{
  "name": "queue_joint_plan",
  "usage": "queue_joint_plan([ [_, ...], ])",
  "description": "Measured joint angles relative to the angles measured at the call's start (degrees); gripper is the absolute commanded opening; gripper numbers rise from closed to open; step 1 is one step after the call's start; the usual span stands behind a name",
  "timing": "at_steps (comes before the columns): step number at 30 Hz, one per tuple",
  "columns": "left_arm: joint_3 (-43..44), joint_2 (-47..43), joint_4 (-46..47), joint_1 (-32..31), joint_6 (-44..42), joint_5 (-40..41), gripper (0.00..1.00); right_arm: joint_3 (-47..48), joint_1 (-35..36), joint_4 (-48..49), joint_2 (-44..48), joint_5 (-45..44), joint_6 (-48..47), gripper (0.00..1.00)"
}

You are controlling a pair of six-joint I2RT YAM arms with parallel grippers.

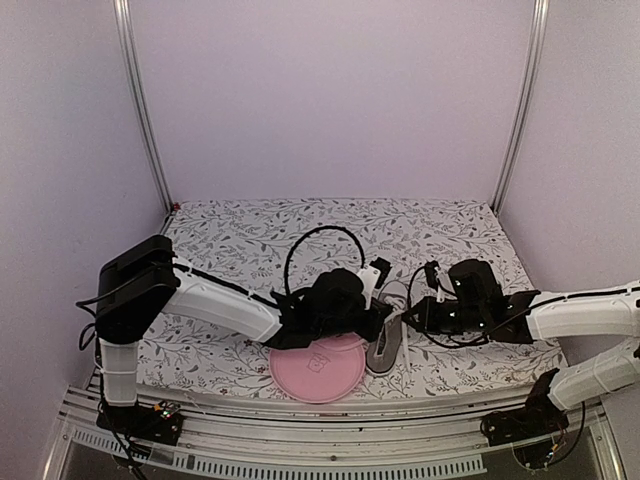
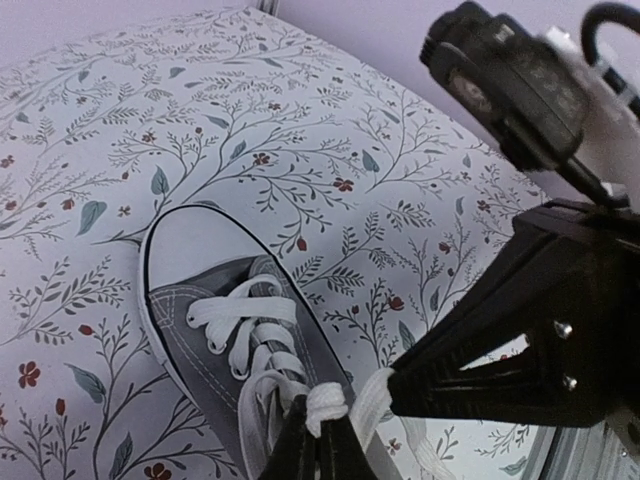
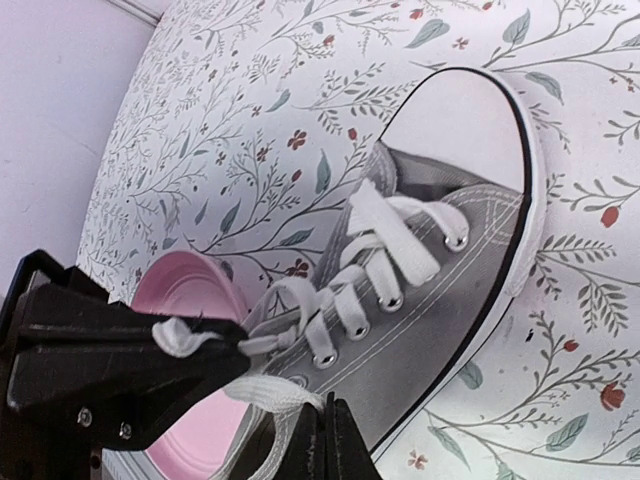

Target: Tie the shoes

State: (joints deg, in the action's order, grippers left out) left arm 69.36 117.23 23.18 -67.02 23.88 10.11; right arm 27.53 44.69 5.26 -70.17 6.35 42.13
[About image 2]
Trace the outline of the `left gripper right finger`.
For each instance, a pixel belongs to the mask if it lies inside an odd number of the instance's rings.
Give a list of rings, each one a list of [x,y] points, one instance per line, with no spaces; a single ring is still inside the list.
[[[347,416],[321,423],[319,468],[322,480],[376,480]]]

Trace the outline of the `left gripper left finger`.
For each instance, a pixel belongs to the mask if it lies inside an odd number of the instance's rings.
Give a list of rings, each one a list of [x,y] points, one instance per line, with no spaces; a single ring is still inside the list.
[[[295,397],[259,480],[316,478],[316,438],[306,427],[307,397]]]

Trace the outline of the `grey canvas sneaker white laces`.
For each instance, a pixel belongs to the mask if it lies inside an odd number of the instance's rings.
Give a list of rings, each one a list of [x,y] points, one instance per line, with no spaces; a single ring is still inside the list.
[[[140,304],[156,358],[248,479],[265,470],[296,397],[322,383],[354,397],[292,276],[215,208],[182,206],[153,223]]]

